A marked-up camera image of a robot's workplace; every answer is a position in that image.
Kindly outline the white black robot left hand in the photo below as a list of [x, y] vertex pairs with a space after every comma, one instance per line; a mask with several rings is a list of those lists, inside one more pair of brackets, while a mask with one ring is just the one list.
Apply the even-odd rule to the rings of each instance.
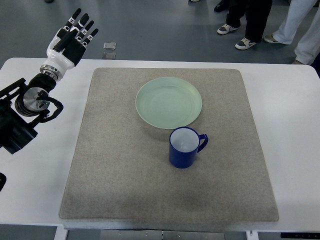
[[42, 74], [51, 75], [57, 81], [62, 79], [66, 71], [77, 66], [87, 46], [99, 32], [97, 28], [90, 31], [94, 21], [87, 13], [77, 20], [81, 11], [78, 8], [51, 40], [46, 50], [47, 59], [40, 67]]

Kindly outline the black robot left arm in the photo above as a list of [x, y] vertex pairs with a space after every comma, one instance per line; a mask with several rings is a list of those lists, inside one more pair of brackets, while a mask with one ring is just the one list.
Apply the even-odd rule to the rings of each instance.
[[0, 91], [0, 146], [14, 154], [30, 143], [35, 127], [55, 119], [63, 104], [49, 93], [62, 79], [57, 68], [44, 64], [29, 84], [21, 78]]

